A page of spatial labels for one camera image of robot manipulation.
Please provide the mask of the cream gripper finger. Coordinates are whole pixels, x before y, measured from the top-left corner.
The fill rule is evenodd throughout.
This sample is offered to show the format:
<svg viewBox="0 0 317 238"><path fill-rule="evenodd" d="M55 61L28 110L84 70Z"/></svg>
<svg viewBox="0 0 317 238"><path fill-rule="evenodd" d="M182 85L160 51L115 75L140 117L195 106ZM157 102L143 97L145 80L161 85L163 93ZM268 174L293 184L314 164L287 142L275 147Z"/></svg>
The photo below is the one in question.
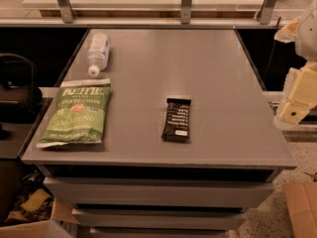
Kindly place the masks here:
<svg viewBox="0 0 317 238"><path fill-rule="evenodd" d="M280 30L274 35L276 41L282 43L293 43L296 41L296 34L299 24L299 17L293 19L290 23L283 26Z"/></svg>
<svg viewBox="0 0 317 238"><path fill-rule="evenodd" d="M317 106L317 62L301 69L291 68L286 75L283 94L275 118L298 125Z"/></svg>

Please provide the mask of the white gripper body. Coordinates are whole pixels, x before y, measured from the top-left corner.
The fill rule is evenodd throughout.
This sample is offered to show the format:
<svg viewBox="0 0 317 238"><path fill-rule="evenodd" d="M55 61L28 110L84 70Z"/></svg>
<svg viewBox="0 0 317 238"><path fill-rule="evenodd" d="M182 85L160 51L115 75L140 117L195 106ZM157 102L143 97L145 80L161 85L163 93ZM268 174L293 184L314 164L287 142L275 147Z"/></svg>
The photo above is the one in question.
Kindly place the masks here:
<svg viewBox="0 0 317 238"><path fill-rule="evenodd" d="M299 18L295 52L308 61L317 60L317 0L313 0Z"/></svg>

